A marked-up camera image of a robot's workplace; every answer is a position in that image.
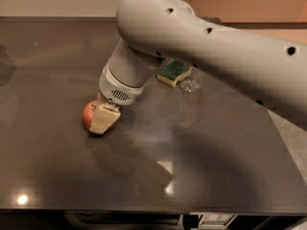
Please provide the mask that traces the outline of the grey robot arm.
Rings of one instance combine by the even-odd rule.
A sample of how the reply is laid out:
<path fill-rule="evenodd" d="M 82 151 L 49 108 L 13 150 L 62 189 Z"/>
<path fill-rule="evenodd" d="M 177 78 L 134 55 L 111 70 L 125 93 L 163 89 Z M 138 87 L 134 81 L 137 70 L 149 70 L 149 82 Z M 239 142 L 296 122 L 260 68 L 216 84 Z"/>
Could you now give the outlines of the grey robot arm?
<path fill-rule="evenodd" d="M 87 128 L 110 129 L 150 75 L 168 60 L 184 61 L 222 80 L 300 128 L 307 125 L 307 46 L 217 25 L 181 0 L 122 0 L 119 43 L 99 79 Z"/>

